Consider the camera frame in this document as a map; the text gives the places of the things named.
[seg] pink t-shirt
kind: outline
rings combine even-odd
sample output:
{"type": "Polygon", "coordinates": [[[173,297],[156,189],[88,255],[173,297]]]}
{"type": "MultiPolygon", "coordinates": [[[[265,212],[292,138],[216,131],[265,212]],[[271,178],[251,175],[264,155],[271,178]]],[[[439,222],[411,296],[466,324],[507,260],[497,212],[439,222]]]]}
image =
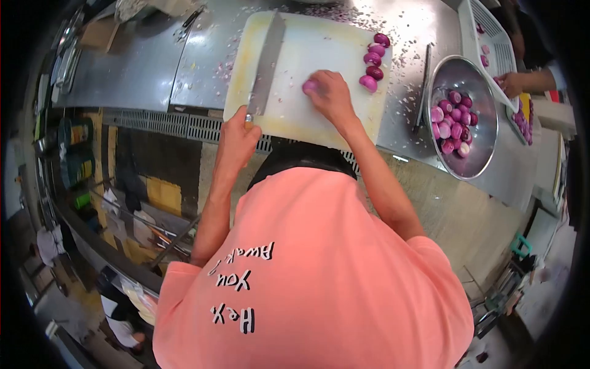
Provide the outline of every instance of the pink t-shirt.
{"type": "Polygon", "coordinates": [[[240,199],[202,270],[170,264],[153,349],[164,369],[451,368],[472,337],[432,240],[404,242],[353,178],[292,168],[240,199]]]}

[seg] white cutting board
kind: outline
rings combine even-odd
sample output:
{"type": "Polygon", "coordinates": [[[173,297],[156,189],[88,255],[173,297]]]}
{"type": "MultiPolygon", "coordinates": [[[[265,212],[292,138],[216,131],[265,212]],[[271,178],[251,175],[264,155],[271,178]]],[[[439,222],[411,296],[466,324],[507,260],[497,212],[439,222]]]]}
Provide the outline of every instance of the white cutting board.
{"type": "MultiPolygon", "coordinates": [[[[258,59],[271,21],[271,11],[252,14],[244,27],[225,99],[224,119],[248,104],[258,59]]],[[[359,84],[365,74],[363,56],[374,33],[328,19],[280,13],[286,30],[274,69],[266,111],[254,116],[263,134],[349,150],[334,126],[318,113],[301,85],[318,69],[338,71],[348,83],[352,105],[373,143],[379,135],[391,66],[391,48],[386,49],[384,77],[377,92],[370,94],[359,84]]]]}

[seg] knife handle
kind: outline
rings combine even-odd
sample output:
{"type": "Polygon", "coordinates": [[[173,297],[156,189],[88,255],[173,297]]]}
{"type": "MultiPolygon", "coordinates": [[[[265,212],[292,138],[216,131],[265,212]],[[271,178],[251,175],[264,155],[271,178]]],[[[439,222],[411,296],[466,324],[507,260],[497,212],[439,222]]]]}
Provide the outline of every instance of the knife handle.
{"type": "Polygon", "coordinates": [[[252,114],[246,114],[246,119],[244,120],[244,128],[247,130],[251,130],[254,127],[254,116],[252,114]]]}

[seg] stainless steel bowl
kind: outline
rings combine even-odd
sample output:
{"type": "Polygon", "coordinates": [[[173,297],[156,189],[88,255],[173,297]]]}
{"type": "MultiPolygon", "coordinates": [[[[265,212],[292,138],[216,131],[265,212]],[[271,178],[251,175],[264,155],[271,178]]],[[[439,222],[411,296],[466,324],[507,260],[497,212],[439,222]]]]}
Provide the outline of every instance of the stainless steel bowl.
{"type": "Polygon", "coordinates": [[[490,87],[479,69],[460,55],[449,55],[434,69],[426,89],[424,116],[438,157],[447,171],[454,177],[468,181],[479,176],[491,161],[498,138],[498,115],[490,87]],[[462,158],[455,151],[443,154],[432,133],[430,108],[442,99],[448,99],[451,90],[467,94],[473,101],[471,111],[478,115],[476,126],[469,127],[473,141],[469,156],[462,158]]]}

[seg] stainless steel counter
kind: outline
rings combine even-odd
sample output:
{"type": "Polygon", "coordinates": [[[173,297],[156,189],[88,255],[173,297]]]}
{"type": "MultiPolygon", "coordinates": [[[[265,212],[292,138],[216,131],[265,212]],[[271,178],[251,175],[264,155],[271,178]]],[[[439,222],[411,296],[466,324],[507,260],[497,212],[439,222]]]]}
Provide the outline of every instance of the stainless steel counter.
{"type": "Polygon", "coordinates": [[[119,27],[106,53],[84,50],[69,94],[57,106],[109,106],[168,111],[184,40],[174,32],[183,19],[153,14],[119,27]]]}
{"type": "MultiPolygon", "coordinates": [[[[246,20],[254,12],[278,8],[389,34],[394,60],[384,62],[391,68],[391,78],[377,145],[444,171],[427,129],[422,128],[416,136],[411,128],[417,114],[426,45],[433,44],[432,68],[447,55],[461,54],[455,11],[459,3],[460,0],[352,0],[327,8],[286,0],[209,2],[208,10],[193,23],[183,49],[182,43],[175,44],[172,39],[179,24],[170,21],[170,26],[154,32],[150,38],[144,36],[132,42],[123,54],[113,58],[85,51],[74,87],[64,104],[71,106],[70,102],[75,101],[76,106],[162,111],[170,103],[223,109],[246,20]]],[[[488,168],[471,184],[524,211],[533,189],[540,127],[536,122],[533,146],[524,146],[512,132],[504,107],[498,104],[496,108],[500,124],[496,152],[488,168]]]]}

